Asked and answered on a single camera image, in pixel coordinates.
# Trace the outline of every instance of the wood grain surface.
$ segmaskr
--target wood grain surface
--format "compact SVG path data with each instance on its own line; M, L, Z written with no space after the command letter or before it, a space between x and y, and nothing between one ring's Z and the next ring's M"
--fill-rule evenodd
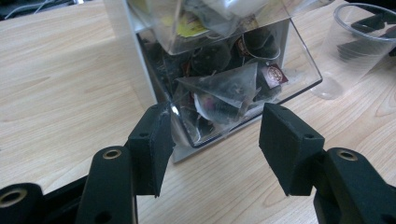
M341 3L293 19L314 57ZM1 33L7 31L0 36L0 188L31 181L46 192L57 189L87 174L95 151L123 144L140 119L145 107L135 76L123 72L140 62L123 53L109 21L103 3L94 1L0 22ZM358 151L391 185L395 64L396 58L385 58L336 100L306 92L284 104L326 138L326 149ZM259 134L255 122L169 163L161 196L138 197L140 222L317 223L312 196L284 195L259 149Z

